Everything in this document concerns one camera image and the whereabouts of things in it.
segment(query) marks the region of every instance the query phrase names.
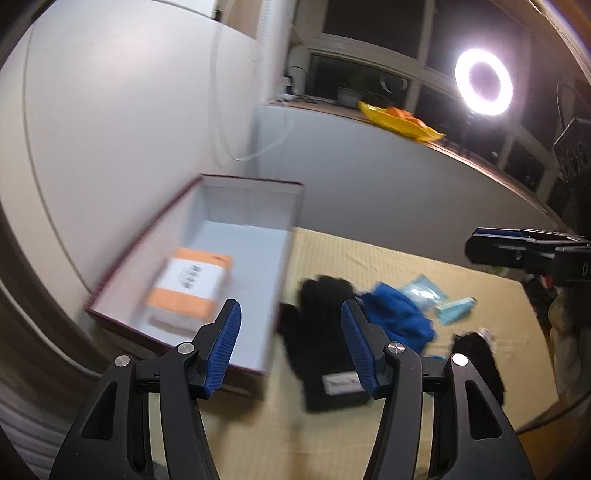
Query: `glowing white ring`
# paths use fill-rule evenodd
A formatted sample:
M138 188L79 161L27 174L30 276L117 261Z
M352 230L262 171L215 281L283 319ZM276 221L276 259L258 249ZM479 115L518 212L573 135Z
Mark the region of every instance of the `glowing white ring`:
M484 62L495 71L499 77L501 88L495 100L486 100L478 95L470 83L470 70L478 62ZM479 48L466 50L460 55L456 63L456 83L468 107L483 115L499 115L509 108L513 98L513 85L509 72L503 63L492 53Z

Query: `clear plastic bag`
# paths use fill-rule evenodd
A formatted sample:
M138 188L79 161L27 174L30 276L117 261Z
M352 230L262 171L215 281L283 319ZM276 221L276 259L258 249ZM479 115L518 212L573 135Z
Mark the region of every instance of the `clear plastic bag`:
M422 312L447 300L447 295L425 275L419 275L398 291L411 299Z

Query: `orange and white box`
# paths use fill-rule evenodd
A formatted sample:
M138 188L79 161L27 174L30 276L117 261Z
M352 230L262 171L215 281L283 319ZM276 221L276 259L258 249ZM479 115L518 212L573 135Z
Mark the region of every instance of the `orange and white box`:
M148 296L150 321L195 334L214 321L231 267L229 255L179 248Z

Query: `windowsill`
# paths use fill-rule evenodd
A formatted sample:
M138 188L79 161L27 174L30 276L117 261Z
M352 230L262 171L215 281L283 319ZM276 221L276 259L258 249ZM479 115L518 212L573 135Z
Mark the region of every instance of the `windowsill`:
M270 102L273 105L278 106L286 106L285 103L279 102L274 100ZM343 108L336 105L331 105L328 102L323 103L310 103L310 102L289 102L287 104L290 108L300 108L304 110L311 110L320 113L326 113L329 115L336 115L341 116L344 118L349 118L351 120L355 120L358 122L363 122L364 124L373 125L376 128L380 128L377 125L374 125L365 115L363 115L360 111L351 110L348 108ZM510 189L513 193L524 199L530 205L534 206L545 215L547 215L553 222L556 223L557 229L559 231L569 231L569 228L564 224L562 219L556 215L556 213L550 209L545 203L542 203L537 199L535 194L529 191L526 187L524 187L521 183L504 173L503 171L496 168L491 163L488 163L486 160L479 160L477 158L467 158L462 155L459 155L457 152L450 150L449 148L442 147L436 143L428 142L423 143L428 148L432 148L438 152L441 152L448 157L451 157L457 161L462 162L463 164L478 170L482 174L486 175L490 179L500 183L501 185L505 186L506 188Z

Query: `open cardboard box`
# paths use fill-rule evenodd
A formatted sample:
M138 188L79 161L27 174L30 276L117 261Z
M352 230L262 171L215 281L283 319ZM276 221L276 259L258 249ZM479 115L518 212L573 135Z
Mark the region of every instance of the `open cardboard box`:
M231 255L218 311L226 299L237 300L242 326L224 386L261 398L302 196L300 183L196 178L132 242L93 292L86 311L135 356L163 355L193 338L150 322L145 300L168 258L178 247Z

